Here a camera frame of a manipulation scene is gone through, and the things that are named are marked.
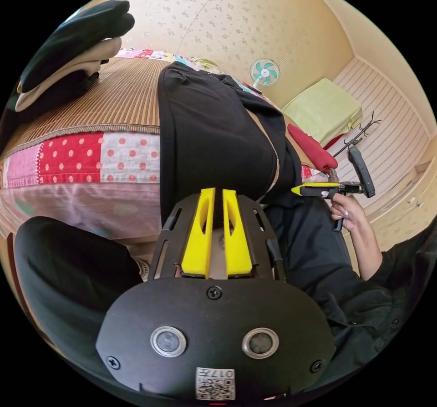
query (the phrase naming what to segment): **electric fan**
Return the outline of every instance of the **electric fan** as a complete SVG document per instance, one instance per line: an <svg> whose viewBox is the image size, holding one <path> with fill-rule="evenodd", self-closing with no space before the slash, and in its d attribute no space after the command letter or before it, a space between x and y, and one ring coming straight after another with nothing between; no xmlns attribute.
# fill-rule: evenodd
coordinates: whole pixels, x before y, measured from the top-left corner
<svg viewBox="0 0 437 407"><path fill-rule="evenodd" d="M280 75L279 66L273 60L261 58L250 66L250 76L254 80L253 88L258 88L260 85L273 85Z"/></svg>

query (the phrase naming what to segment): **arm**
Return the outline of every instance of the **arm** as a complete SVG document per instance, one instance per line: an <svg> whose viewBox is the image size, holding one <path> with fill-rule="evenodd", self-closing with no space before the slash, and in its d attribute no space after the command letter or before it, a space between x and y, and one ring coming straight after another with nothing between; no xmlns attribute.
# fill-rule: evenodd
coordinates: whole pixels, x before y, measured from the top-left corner
<svg viewBox="0 0 437 407"><path fill-rule="evenodd" d="M369 222L365 222L351 231L351 238L361 278L367 281L378 271L382 263L382 253L375 233Z"/></svg>

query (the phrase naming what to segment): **bamboo mat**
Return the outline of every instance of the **bamboo mat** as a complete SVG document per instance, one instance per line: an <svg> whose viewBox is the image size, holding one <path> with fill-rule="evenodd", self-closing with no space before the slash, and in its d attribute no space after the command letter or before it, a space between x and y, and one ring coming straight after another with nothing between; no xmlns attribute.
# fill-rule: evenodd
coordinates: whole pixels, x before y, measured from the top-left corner
<svg viewBox="0 0 437 407"><path fill-rule="evenodd" d="M18 127L1 158L79 132L159 134L158 78L169 64L150 58L112 58L84 96Z"/></svg>

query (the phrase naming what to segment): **sticker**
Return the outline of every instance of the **sticker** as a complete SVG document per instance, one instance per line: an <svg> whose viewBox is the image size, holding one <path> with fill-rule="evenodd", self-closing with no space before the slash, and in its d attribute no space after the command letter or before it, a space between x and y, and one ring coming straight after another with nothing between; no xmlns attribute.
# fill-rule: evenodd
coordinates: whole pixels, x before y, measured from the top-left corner
<svg viewBox="0 0 437 407"><path fill-rule="evenodd" d="M196 369L196 398L204 401L235 399L234 369Z"/></svg>

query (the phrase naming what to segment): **screw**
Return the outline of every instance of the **screw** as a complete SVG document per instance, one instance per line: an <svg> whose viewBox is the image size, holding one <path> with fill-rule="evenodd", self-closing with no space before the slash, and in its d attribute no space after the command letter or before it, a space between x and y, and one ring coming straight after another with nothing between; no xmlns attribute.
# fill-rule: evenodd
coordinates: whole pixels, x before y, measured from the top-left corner
<svg viewBox="0 0 437 407"><path fill-rule="evenodd" d="M112 356L107 357L106 363L112 369L115 369L115 370L120 369L120 362L115 357L112 357Z"/></svg>
<svg viewBox="0 0 437 407"><path fill-rule="evenodd" d="M311 366L310 366L310 371L311 373L315 374L319 371L321 371L323 367L323 360L316 360Z"/></svg>
<svg viewBox="0 0 437 407"><path fill-rule="evenodd" d="M213 285L207 290L206 295L209 299L216 300L222 297L222 291L220 287Z"/></svg>

